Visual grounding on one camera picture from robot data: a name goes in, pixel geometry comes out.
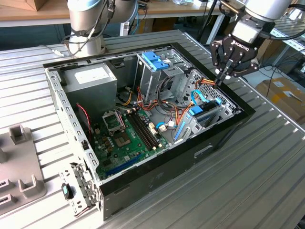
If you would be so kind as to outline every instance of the ram slot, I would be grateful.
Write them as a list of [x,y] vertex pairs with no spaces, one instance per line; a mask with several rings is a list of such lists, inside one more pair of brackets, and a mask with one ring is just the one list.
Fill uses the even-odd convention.
[[128,114],[127,119],[149,151],[152,150],[154,146],[158,146],[157,141],[137,114]]

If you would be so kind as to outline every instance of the metal rack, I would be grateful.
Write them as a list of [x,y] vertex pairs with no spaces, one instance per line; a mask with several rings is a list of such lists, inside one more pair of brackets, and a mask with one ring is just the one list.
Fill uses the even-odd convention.
[[[301,32],[305,29],[305,19],[301,22],[294,22],[288,17],[283,16],[279,20],[275,21],[275,28],[271,31],[271,34],[276,37],[288,37]],[[274,61],[273,65],[277,64],[281,58],[285,55],[289,47],[299,51],[301,54],[305,54],[305,41],[301,37],[294,40],[283,41],[286,47],[278,55],[277,59]]]

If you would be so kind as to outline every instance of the white label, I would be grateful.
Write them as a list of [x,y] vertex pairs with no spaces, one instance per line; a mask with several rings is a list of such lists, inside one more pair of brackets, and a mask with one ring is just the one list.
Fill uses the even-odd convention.
[[279,82],[279,81],[275,81],[273,82],[277,87],[285,87],[284,84],[282,84],[282,82]]
[[291,91],[285,91],[284,93],[285,93],[285,95],[287,95],[288,97],[291,97],[291,94],[292,94]]
[[104,68],[95,68],[86,71],[82,71],[75,74],[75,78],[77,79],[79,84],[88,83],[95,80],[101,80],[109,77]]

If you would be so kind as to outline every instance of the slotted aluminum surface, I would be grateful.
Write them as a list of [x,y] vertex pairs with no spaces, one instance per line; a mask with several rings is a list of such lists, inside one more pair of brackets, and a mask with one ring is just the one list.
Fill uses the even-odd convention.
[[[210,54],[180,31],[106,39],[111,51],[178,42],[213,70]],[[64,50],[61,45],[56,49]],[[55,113],[41,47],[0,52],[0,133],[32,129],[47,194],[0,216],[1,228],[294,228],[305,214],[304,131],[237,79],[227,84],[256,113],[221,149],[106,222],[92,209],[75,219],[58,171],[72,152]]]

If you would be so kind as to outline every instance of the blue pcie slot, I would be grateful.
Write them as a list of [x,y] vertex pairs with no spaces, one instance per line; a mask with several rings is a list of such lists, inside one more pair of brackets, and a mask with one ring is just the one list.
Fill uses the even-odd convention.
[[105,172],[106,176],[110,176],[111,174],[116,174],[116,173],[122,171],[123,169],[126,169],[127,167],[133,165],[134,163],[136,163],[139,160],[140,156],[141,156],[141,154],[138,155],[137,157],[125,162],[124,164],[122,164],[120,166],[110,169],[109,171]]

